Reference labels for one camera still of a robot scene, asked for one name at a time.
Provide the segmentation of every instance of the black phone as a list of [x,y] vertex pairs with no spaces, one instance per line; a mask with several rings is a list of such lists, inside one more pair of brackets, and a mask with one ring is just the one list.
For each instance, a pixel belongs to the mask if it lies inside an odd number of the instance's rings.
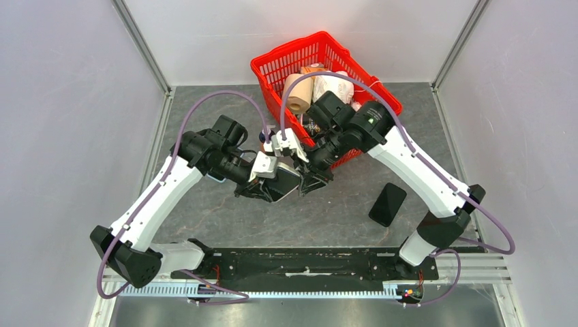
[[369,211],[369,218],[384,227],[389,227],[407,195],[403,189],[387,183]]

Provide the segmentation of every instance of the gray floor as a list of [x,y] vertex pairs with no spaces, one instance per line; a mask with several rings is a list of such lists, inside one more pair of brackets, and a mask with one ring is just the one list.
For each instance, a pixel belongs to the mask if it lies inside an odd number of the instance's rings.
[[[425,299],[446,288],[426,285]],[[392,300],[270,299],[241,305],[196,307],[184,298],[120,297],[110,326],[204,327],[500,327],[503,326],[491,285],[459,285],[443,301],[404,309]]]
[[[401,121],[420,146],[444,169],[455,176],[448,144],[427,83],[385,84],[403,104]],[[267,111],[257,85],[232,87],[178,87],[168,117],[159,160],[174,144],[185,113],[203,95],[218,89],[234,89],[251,95]],[[234,96],[210,99],[192,115],[190,130],[211,127],[226,114],[249,130],[244,149],[258,149],[261,130],[255,110]],[[267,119],[276,124],[269,112]],[[157,163],[157,172],[162,165]],[[165,220],[155,236],[156,243],[197,238],[210,247],[310,247],[310,246],[392,246],[413,232],[427,212],[423,201],[393,172],[368,155],[358,157],[334,171],[335,180],[300,198],[294,192],[277,204],[235,198],[234,183],[202,179]],[[390,228],[373,222],[368,212],[387,182],[408,192]],[[470,225],[465,237],[475,238]]]

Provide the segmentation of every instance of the white backdrop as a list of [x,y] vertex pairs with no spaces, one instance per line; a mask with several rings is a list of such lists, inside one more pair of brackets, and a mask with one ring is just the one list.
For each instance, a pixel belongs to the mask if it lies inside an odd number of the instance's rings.
[[468,181],[517,241],[506,259],[536,327],[578,319],[577,12],[576,1],[492,1],[440,89]]
[[126,0],[172,85],[256,84],[254,57],[328,31],[385,82],[430,82],[475,0]]
[[0,326],[86,326],[164,95],[109,1],[1,7]]

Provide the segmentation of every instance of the brown paper roll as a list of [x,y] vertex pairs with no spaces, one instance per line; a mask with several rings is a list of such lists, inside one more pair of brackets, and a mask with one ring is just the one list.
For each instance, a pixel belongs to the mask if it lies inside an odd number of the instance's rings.
[[[297,78],[303,76],[302,74],[291,74],[285,79],[285,88],[283,95]],[[311,78],[304,79],[296,85],[289,98],[287,99],[287,108],[294,114],[304,114],[311,106],[311,96],[313,95],[313,80]]]

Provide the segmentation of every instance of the red plastic basket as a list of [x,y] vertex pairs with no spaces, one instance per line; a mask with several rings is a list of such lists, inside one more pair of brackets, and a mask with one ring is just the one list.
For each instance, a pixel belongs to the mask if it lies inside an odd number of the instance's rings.
[[[363,68],[350,56],[349,50],[337,43],[329,33],[321,31],[308,37],[293,40],[282,46],[278,46],[271,52],[251,60],[251,69],[257,75],[265,103],[271,114],[279,122],[279,108],[281,107],[281,96],[285,86],[285,78],[293,73],[298,73],[301,67],[312,63],[323,63],[325,67],[333,72],[344,70],[349,76],[370,85],[371,88],[383,97],[391,106],[395,114],[401,113],[401,103],[397,101],[383,87],[375,76],[370,76]],[[374,98],[367,92],[359,92],[358,86],[354,88],[353,99],[360,104]],[[293,129],[299,140],[309,146],[313,146],[313,140],[303,129],[303,126],[295,119],[295,116],[285,110],[286,128]],[[339,161],[335,162],[335,168],[348,160],[351,160],[362,152],[351,150]]]

